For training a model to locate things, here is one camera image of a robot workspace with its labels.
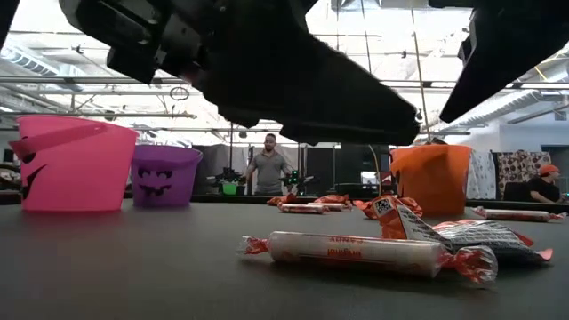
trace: gray t-shirt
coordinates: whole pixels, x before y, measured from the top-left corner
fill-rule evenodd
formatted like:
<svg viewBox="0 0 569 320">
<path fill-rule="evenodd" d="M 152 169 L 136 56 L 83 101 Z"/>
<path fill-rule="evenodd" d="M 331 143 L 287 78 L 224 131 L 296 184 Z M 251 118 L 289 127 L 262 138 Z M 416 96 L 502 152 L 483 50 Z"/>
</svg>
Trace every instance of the gray t-shirt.
<svg viewBox="0 0 569 320">
<path fill-rule="evenodd" d="M 275 152 L 272 156 L 263 153 L 255 156 L 250 164 L 257 169 L 257 190 L 261 193 L 276 193 L 283 191 L 283 182 L 280 180 L 281 171 L 287 171 L 286 160 Z"/>
</svg>

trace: candy wrapper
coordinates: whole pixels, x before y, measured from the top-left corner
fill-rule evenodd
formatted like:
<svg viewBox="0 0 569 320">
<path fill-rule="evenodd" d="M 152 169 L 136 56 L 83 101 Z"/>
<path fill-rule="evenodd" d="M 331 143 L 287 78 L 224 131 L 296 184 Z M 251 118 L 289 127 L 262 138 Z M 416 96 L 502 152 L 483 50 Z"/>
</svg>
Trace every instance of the candy wrapper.
<svg viewBox="0 0 569 320">
<path fill-rule="evenodd" d="M 295 201 L 296 201 L 296 196 L 294 194 L 290 193 L 286 196 L 275 196 L 275 197 L 271 198 L 270 200 L 268 200 L 267 204 L 277 206 L 279 204 L 289 204 L 289 203 L 293 203 Z"/>
<path fill-rule="evenodd" d="M 381 198 L 381 196 L 378 196 L 375 199 L 373 199 L 372 201 L 368 201 L 368 202 L 363 202 L 360 200 L 354 200 L 354 205 L 356 206 L 357 209 L 361 210 L 368 219 L 377 220 L 377 215 L 375 214 L 375 211 L 372 208 L 372 203 L 376 200 L 379 200 L 380 198 Z M 417 217 L 420 217 L 423 215 L 423 210 L 415 202 L 415 200 L 408 198 L 408 197 L 403 197 L 403 198 L 398 198 L 398 199 L 402 204 L 406 205 L 407 208 L 411 209 L 411 211 L 413 213 L 415 213 L 415 215 Z"/>
<path fill-rule="evenodd" d="M 328 209 L 328 211 L 332 211 L 332 212 L 351 212 L 352 211 L 352 204 L 350 204 L 350 203 L 347 203 L 347 204 L 309 203 L 309 205 L 323 206 L 326 209 Z"/>
<path fill-rule="evenodd" d="M 316 204 L 349 204 L 348 195 L 327 195 L 321 196 L 314 201 Z"/>
<path fill-rule="evenodd" d="M 310 204 L 279 204 L 278 209 L 284 213 L 313 213 L 313 214 L 323 214 L 329 212 L 327 207 L 322 205 L 310 205 Z"/>
<path fill-rule="evenodd" d="M 473 209 L 474 213 L 487 220 L 516 220 L 516 221 L 535 221 L 549 222 L 550 220 L 563 220 L 567 213 L 549 213 L 525 210 L 497 210 L 485 209 L 481 206 Z"/>
<path fill-rule="evenodd" d="M 553 251 L 532 251 L 533 241 L 491 220 L 460 220 L 431 227 L 401 201 L 384 196 L 373 202 L 373 209 L 385 239 L 436 241 L 451 252 L 472 245 L 490 247 L 498 260 L 518 263 L 541 263 L 551 260 Z"/>
<path fill-rule="evenodd" d="M 486 246 L 464 247 L 452 255 L 442 244 L 425 241 L 276 231 L 268 239 L 244 236 L 239 251 L 268 252 L 275 261 L 368 267 L 428 277 L 436 276 L 441 268 L 453 268 L 478 284 L 493 282 L 498 272 L 496 257 Z"/>
</svg>

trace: man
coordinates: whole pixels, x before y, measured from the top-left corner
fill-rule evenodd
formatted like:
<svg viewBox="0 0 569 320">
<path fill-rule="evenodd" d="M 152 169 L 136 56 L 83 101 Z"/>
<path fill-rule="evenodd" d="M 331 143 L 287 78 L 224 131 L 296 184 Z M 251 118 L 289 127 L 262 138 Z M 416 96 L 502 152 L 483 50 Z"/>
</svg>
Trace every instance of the man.
<svg viewBox="0 0 569 320">
<path fill-rule="evenodd" d="M 533 200 L 544 204 L 558 204 L 565 200 L 561 196 L 555 180 L 559 178 L 559 169 L 553 164 L 547 164 L 540 168 L 540 176 L 527 181 L 530 196 Z"/>
<path fill-rule="evenodd" d="M 252 173 L 257 170 L 256 196 L 282 196 L 283 188 L 281 172 L 290 174 L 286 160 L 275 151 L 276 136 L 273 133 L 265 137 L 265 148 L 255 156 L 247 168 L 246 178 L 250 180 Z"/>
</svg>

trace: purple bucket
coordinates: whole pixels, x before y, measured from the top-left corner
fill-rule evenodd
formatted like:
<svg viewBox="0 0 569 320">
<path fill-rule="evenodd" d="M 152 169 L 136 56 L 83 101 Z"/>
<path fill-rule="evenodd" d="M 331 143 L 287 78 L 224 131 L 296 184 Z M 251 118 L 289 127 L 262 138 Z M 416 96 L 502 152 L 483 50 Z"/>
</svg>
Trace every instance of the purple bucket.
<svg viewBox="0 0 569 320">
<path fill-rule="evenodd" d="M 203 157 L 201 151 L 191 148 L 136 146 L 131 169 L 134 205 L 189 205 L 197 164 Z"/>
</svg>

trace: patterned curtain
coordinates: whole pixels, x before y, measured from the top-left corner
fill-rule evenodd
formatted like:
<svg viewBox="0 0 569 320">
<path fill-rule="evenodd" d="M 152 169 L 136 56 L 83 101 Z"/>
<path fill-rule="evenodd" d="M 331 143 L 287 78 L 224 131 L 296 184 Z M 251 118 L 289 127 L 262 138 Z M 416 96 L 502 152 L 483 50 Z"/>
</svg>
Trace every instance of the patterned curtain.
<svg viewBox="0 0 569 320">
<path fill-rule="evenodd" d="M 538 174 L 545 164 L 551 164 L 548 152 L 498 152 L 498 188 L 504 194 L 508 182 L 524 182 Z"/>
</svg>

